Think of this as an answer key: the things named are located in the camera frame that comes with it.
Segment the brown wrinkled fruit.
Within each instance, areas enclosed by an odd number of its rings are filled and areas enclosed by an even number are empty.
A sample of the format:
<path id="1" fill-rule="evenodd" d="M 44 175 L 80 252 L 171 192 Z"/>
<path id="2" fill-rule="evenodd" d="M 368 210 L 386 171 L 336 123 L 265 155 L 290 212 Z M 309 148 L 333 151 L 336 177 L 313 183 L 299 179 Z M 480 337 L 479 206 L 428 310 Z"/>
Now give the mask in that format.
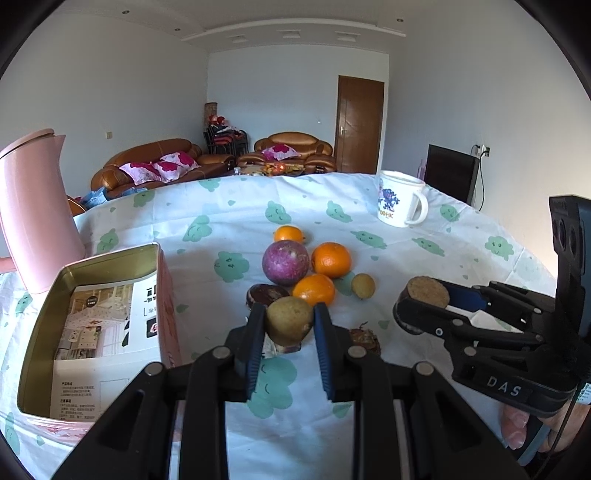
<path id="1" fill-rule="evenodd" d="M 362 327 L 349 330 L 353 344 L 364 347 L 368 352 L 380 356 L 382 353 L 378 336 L 370 329 Z"/>

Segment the yellow fruit front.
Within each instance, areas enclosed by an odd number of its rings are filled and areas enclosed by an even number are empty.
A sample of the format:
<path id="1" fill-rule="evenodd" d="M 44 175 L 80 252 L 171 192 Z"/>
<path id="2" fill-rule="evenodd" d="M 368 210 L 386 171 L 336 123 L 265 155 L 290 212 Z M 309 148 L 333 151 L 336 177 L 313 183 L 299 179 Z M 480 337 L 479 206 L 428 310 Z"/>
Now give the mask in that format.
<path id="1" fill-rule="evenodd" d="M 312 307 L 301 298 L 287 296 L 266 308 L 266 334 L 283 347 L 300 344 L 311 330 Z"/>

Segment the small yellow-green longan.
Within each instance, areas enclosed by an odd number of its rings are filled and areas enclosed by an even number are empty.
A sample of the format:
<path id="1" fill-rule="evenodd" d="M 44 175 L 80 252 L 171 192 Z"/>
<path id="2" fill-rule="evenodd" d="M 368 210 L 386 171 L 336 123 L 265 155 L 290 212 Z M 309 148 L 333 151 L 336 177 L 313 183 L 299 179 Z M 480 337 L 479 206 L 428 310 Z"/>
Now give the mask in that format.
<path id="1" fill-rule="evenodd" d="M 371 275 L 360 273 L 353 277 L 351 288 L 356 297 L 361 300 L 367 300 L 375 295 L 377 286 Z"/>

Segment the purple passion fruit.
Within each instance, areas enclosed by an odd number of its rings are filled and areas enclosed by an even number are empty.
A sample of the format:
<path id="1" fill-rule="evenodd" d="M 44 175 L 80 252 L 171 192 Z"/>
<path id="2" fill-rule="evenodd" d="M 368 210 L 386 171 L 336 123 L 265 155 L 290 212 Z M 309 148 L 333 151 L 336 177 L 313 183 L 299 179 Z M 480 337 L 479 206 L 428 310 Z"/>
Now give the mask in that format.
<path id="1" fill-rule="evenodd" d="M 290 287 L 308 274 L 310 256 L 301 243 L 278 241 L 263 253 L 262 268 L 271 282 Z"/>

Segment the small orange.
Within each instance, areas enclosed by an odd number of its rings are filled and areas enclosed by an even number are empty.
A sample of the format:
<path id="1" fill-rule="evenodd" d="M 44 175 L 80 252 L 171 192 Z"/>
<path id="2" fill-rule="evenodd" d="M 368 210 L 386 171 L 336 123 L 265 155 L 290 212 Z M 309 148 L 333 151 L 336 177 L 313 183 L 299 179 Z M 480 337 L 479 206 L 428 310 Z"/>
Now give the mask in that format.
<path id="1" fill-rule="evenodd" d="M 294 241 L 304 244 L 304 232 L 300 228 L 293 225 L 281 225 L 273 233 L 273 241 Z"/>

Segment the black television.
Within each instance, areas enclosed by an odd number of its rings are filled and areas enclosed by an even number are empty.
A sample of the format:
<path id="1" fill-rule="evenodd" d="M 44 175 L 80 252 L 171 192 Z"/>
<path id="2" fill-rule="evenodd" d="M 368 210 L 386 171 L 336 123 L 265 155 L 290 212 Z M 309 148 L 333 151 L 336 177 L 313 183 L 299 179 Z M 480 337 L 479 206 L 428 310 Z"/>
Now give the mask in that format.
<path id="1" fill-rule="evenodd" d="M 430 144 L 424 181 L 456 200 L 471 204 L 479 168 L 478 157 Z"/>

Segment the pink metal tin box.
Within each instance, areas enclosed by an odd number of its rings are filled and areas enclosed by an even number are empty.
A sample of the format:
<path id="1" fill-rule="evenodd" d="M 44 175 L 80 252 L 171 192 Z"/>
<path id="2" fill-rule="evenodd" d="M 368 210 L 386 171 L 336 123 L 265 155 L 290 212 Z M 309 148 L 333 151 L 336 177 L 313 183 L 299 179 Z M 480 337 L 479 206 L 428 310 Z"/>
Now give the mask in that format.
<path id="1" fill-rule="evenodd" d="M 157 243 L 59 272 L 24 356 L 17 407 L 31 428 L 75 444 L 151 362 L 182 363 L 172 279 Z"/>

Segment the white cartoon mug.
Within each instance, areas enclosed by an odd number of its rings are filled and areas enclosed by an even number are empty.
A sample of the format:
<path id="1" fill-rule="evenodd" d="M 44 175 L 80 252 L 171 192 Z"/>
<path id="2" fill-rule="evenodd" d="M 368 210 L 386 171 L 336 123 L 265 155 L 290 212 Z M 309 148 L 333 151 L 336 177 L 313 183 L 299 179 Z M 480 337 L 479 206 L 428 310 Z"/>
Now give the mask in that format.
<path id="1" fill-rule="evenodd" d="M 429 213 L 426 183 L 398 171 L 379 175 L 378 218 L 387 225 L 407 228 L 423 223 Z"/>

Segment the coffee table with items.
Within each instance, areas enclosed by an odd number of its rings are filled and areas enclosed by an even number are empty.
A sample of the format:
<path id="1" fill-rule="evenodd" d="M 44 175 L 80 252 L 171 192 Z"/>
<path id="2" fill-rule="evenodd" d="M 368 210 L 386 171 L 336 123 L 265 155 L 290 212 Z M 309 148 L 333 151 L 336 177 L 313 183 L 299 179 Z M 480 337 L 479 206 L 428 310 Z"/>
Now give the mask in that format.
<path id="1" fill-rule="evenodd" d="M 298 177 L 304 175 L 304 166 L 297 164 L 287 164 L 282 162 L 264 163 L 263 165 L 245 164 L 235 167 L 235 175 L 247 176 L 288 176 Z"/>

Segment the blue clothes pile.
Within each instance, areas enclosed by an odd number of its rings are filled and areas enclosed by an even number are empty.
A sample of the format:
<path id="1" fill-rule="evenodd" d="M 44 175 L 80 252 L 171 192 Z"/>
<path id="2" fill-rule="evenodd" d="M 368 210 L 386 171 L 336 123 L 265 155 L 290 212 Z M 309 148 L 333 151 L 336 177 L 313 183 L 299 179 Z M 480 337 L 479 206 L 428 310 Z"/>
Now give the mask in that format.
<path id="1" fill-rule="evenodd" d="M 137 193 L 145 192 L 144 187 L 131 187 L 120 192 L 108 192 L 105 187 L 98 190 L 90 191 L 85 196 L 78 199 L 78 203 L 85 209 L 90 210 L 96 206 L 107 203 L 108 201 L 118 199 L 121 197 L 131 196 Z"/>

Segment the long brown leather sofa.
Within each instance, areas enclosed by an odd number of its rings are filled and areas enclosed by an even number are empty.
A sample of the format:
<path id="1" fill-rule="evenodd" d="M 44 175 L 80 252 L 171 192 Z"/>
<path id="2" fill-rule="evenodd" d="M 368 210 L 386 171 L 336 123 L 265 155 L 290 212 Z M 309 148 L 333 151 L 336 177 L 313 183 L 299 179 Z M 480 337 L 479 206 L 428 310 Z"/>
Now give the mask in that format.
<path id="1" fill-rule="evenodd" d="M 174 138 L 139 145 L 109 159 L 91 179 L 92 191 L 117 196 L 132 187 L 155 189 L 168 184 L 211 179 L 235 167 L 229 154 L 206 154 L 189 140 Z"/>

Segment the orange wooden chair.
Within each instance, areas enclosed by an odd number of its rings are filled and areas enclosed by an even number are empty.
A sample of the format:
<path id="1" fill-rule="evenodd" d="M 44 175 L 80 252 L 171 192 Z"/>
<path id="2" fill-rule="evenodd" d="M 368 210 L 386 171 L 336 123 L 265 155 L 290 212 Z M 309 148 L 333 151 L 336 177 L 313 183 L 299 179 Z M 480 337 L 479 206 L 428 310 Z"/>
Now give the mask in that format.
<path id="1" fill-rule="evenodd" d="M 67 202 L 73 217 L 76 217 L 86 212 L 86 208 L 70 196 L 67 197 Z"/>

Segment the brown wooden door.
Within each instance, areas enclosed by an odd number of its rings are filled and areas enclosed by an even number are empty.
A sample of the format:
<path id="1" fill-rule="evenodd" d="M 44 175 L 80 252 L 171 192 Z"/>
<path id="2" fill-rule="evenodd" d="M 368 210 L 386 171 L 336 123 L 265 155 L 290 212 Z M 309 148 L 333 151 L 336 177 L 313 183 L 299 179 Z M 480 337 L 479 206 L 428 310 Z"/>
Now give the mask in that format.
<path id="1" fill-rule="evenodd" d="M 377 172 L 384 96 L 384 82 L 339 75 L 335 126 L 335 161 L 339 172 Z"/>

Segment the stacked chairs in corner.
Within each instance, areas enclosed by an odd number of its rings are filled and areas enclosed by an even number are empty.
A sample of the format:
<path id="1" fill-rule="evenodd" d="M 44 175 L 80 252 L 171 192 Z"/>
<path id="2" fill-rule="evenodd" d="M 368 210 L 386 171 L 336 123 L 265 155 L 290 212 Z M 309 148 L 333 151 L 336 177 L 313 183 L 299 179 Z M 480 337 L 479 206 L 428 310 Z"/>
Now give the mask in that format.
<path id="1" fill-rule="evenodd" d="M 239 157 L 249 151 L 246 132 L 229 125 L 223 116 L 211 115 L 207 118 L 204 139 L 209 154 Z"/>

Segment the pink electric kettle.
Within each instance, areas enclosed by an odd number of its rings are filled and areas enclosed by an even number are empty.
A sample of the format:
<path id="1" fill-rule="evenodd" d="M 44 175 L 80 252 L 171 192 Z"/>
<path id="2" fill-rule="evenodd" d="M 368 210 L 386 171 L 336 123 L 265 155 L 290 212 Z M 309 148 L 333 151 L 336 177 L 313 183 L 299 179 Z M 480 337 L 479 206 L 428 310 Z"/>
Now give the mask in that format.
<path id="1" fill-rule="evenodd" d="M 43 129 L 1 151 L 2 232 L 30 294 L 49 290 L 64 266 L 85 257 L 59 166 L 64 141 Z"/>

